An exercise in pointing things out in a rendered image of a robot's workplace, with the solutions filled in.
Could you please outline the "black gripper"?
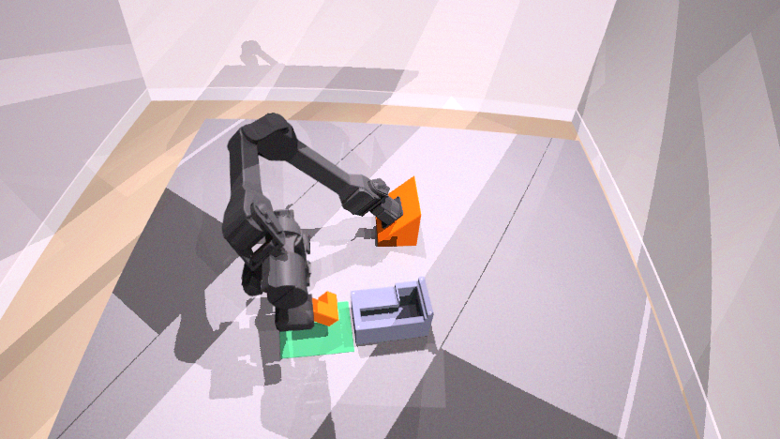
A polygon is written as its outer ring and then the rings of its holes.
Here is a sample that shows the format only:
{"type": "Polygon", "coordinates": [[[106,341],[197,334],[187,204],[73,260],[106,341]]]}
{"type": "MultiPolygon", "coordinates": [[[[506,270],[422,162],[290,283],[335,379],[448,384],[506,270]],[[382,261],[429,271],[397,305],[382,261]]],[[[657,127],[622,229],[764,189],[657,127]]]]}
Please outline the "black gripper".
{"type": "MultiPolygon", "coordinates": [[[[307,287],[310,287],[310,274],[311,266],[310,261],[307,260],[307,254],[310,255],[310,241],[309,237],[302,235],[305,247],[305,270],[307,271],[307,287]]],[[[301,307],[291,309],[279,309],[275,308],[276,317],[275,325],[278,331],[298,331],[312,329],[314,327],[314,312],[313,312],[313,294],[309,294],[307,291],[307,301],[301,307]]]]}

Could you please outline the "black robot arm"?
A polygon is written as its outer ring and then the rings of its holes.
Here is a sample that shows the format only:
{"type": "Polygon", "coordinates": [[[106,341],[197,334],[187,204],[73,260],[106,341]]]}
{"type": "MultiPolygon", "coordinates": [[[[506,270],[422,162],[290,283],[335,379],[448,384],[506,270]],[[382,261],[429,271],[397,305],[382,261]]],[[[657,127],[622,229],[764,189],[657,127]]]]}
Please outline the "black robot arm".
{"type": "Polygon", "coordinates": [[[245,262],[243,291],[267,293],[279,309],[301,307],[308,300],[305,247],[293,209],[273,210],[263,195],[259,156],[288,161],[304,174],[335,192],[343,209],[364,217],[367,212],[385,229],[403,216],[400,197],[389,196],[381,178],[347,174],[301,143],[281,114],[266,114],[240,127],[229,140],[231,199],[223,214],[222,233],[245,262]],[[265,242],[253,252],[263,237],[265,242]]]}

